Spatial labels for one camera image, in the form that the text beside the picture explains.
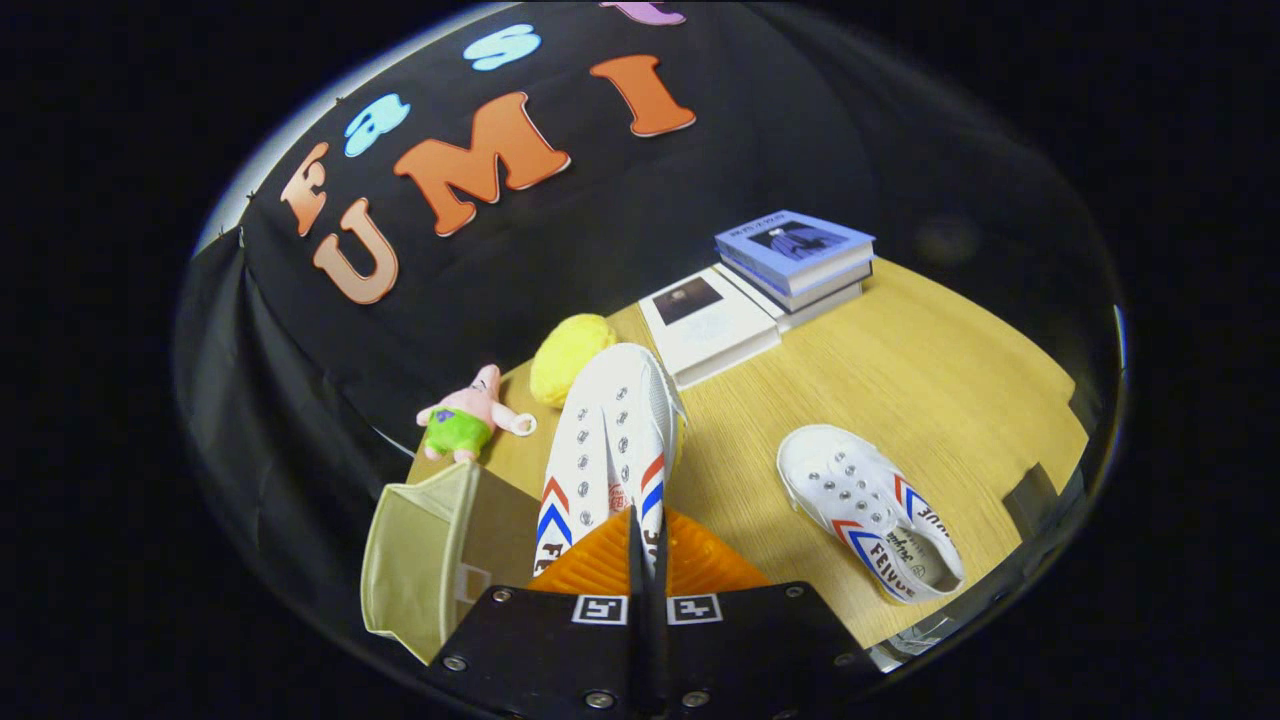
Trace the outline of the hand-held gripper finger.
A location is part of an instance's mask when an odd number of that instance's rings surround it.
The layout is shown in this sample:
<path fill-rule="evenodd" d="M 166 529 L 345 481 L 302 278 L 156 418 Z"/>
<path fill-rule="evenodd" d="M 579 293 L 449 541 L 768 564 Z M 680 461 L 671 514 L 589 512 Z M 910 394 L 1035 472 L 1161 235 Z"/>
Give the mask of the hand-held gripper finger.
<path fill-rule="evenodd" d="M 492 585 L 431 659 L 425 680 L 470 719 L 631 719 L 643 682 L 643 598 L 631 511 L 623 592 L 554 593 Z"/>
<path fill-rule="evenodd" d="M 652 667 L 668 719 L 849 719 L 883 674 L 808 582 L 666 514 Z"/>

